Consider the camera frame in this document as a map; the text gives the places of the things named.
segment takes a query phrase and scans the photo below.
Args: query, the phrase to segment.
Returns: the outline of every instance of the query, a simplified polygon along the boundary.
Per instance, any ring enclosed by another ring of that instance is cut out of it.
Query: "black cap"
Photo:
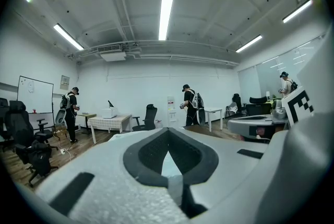
[[[185,88],[190,88],[190,86],[189,86],[188,84],[183,85],[182,92],[184,92],[184,89],[185,89]]]
[[[282,78],[282,77],[285,77],[285,76],[288,76],[288,75],[289,75],[288,73],[282,72],[282,74],[280,75],[280,77]]]
[[[77,87],[74,87],[73,89],[75,89],[77,91],[77,95],[79,95],[79,89]]]

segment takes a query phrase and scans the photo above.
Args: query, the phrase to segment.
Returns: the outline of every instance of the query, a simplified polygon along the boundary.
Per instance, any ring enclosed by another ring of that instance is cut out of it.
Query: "checkered tablecloth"
[[[122,122],[131,115],[119,115],[114,118],[102,118],[102,117],[92,117],[88,119],[88,125],[106,127],[106,128],[121,128]]]

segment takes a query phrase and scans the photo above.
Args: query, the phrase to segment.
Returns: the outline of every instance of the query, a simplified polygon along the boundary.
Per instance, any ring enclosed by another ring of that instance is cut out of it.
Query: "person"
[[[182,92],[184,92],[183,107],[188,107],[186,126],[191,126],[192,124],[198,125],[197,115],[196,115],[197,110],[191,104],[191,101],[195,96],[195,91],[190,89],[190,86],[188,84],[185,84],[183,86]]]
[[[291,93],[291,85],[293,81],[291,78],[288,77],[288,75],[289,74],[286,72],[282,72],[282,74],[280,75],[280,78],[284,80],[283,89],[279,91],[283,94],[283,98]]]
[[[79,111],[80,108],[77,107],[77,98],[75,95],[79,95],[79,89],[77,87],[73,88],[68,94],[70,107],[66,109],[65,121],[67,125],[67,130],[69,133],[69,138],[71,143],[76,143],[78,140],[75,138],[75,116],[76,112],[74,110]]]

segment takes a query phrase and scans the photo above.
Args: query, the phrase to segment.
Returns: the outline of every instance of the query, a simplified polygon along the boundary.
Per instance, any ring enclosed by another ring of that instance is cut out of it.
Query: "white shirt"
[[[292,80],[290,78],[288,78],[286,81],[284,81],[283,90],[287,90],[287,94],[283,93],[283,98],[291,93],[291,84],[292,84],[291,82],[292,82]]]

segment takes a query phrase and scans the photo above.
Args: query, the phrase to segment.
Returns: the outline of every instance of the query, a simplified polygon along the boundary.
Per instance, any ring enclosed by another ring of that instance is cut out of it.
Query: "wooden floor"
[[[220,122],[215,121],[212,123],[212,133],[209,132],[209,126],[205,125],[200,127],[200,129],[196,129],[195,126],[189,128],[189,130],[193,130],[194,132],[199,132],[205,135],[211,135],[215,137],[221,137],[224,139],[232,139],[232,140],[241,140],[240,136],[230,132],[226,127],[226,121],[223,121],[223,130],[221,131]],[[108,133],[107,131],[95,131],[97,144],[103,143],[108,141],[114,133]],[[91,135],[83,134],[81,131],[76,132],[76,138],[79,140],[77,143],[71,145],[69,139],[65,136],[61,136],[61,140],[59,141],[60,147],[58,144],[58,140],[56,138],[49,139],[49,143],[51,146],[57,146],[59,149],[65,148],[69,149],[71,154],[71,160],[82,154],[83,152],[87,151],[88,149],[94,147],[93,139]],[[13,181],[19,182],[27,187],[28,180],[31,177],[31,173],[29,170],[26,170],[29,167],[28,164],[23,164],[19,157],[12,152],[11,148],[6,148],[5,152],[0,151],[0,157],[5,164],[8,173],[12,177]],[[56,151],[56,149],[52,149],[52,155],[50,158],[50,163],[52,166],[61,167],[66,163],[70,162],[69,153],[65,152],[64,155],[61,154],[61,151]],[[39,175],[32,181],[33,189],[35,189],[44,178],[41,178]]]

